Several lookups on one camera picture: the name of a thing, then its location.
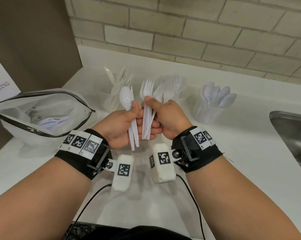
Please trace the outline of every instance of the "forearm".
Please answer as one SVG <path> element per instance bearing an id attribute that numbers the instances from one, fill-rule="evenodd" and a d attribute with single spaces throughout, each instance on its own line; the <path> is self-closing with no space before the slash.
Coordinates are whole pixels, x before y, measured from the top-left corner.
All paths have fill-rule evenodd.
<path id="1" fill-rule="evenodd" d="M 61 239 L 91 180 L 54 157 L 0 196 L 0 239 Z"/>
<path id="2" fill-rule="evenodd" d="M 217 240 L 301 239 L 284 212 L 223 156 L 186 177 Z"/>

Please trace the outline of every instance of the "hand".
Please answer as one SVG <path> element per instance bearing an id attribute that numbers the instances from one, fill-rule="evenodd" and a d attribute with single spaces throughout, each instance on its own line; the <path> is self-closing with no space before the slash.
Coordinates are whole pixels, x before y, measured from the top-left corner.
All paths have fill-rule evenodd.
<path id="1" fill-rule="evenodd" d="M 118 110 L 110 113 L 105 119 L 92 127 L 93 130 L 100 133 L 108 142 L 110 149 L 119 149 L 129 145 L 128 129 L 131 122 L 136 119 L 138 129 L 138 139 L 141 139 L 143 125 L 143 109 L 139 109 L 136 101 L 132 102 L 132 109 L 129 111 Z M 157 121 L 153 121 L 150 131 L 150 140 L 156 138 L 156 134 L 161 134 L 163 130 Z"/>
<path id="2" fill-rule="evenodd" d="M 169 100 L 162 104 L 156 99 L 146 96 L 145 103 L 157 112 L 156 120 L 162 124 L 163 135 L 169 140 L 173 140 L 184 130 L 193 126 L 175 101 Z"/>

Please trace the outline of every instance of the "stainless steel sink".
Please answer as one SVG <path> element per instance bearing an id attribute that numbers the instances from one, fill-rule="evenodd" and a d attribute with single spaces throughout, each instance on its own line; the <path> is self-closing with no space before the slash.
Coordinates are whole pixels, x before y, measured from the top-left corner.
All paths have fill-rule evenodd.
<path id="1" fill-rule="evenodd" d="M 301 115 L 273 111 L 269 118 L 301 167 Z"/>

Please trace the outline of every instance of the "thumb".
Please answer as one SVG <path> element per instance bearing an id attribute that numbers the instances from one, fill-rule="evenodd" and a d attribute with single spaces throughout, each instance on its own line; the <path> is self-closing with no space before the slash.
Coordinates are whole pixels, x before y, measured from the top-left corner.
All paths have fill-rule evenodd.
<path id="1" fill-rule="evenodd" d="M 158 102 L 156 99 L 146 96 L 145 97 L 145 103 L 151 107 L 153 110 L 155 110 L 158 114 L 161 112 L 163 108 L 163 104 Z"/>
<path id="2" fill-rule="evenodd" d="M 125 112 L 125 117 L 127 119 L 127 121 L 131 122 L 133 121 L 134 119 L 136 119 L 136 117 L 138 116 L 138 113 L 139 113 L 139 105 L 137 103 L 137 101 L 133 101 L 132 102 L 132 108 Z"/>

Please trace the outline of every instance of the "white plastic housing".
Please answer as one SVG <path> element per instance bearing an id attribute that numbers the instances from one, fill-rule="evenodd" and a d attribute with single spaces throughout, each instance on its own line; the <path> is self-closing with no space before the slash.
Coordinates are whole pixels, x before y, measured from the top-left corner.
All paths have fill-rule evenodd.
<path id="1" fill-rule="evenodd" d="M 171 150 L 165 143 L 158 143 L 152 146 L 152 155 L 149 157 L 149 163 L 154 184 L 165 183 L 176 179 L 172 159 Z"/>
<path id="2" fill-rule="evenodd" d="M 117 160 L 112 188 L 116 191 L 126 191 L 132 182 L 132 172 L 135 158 L 130 155 L 120 155 Z"/>

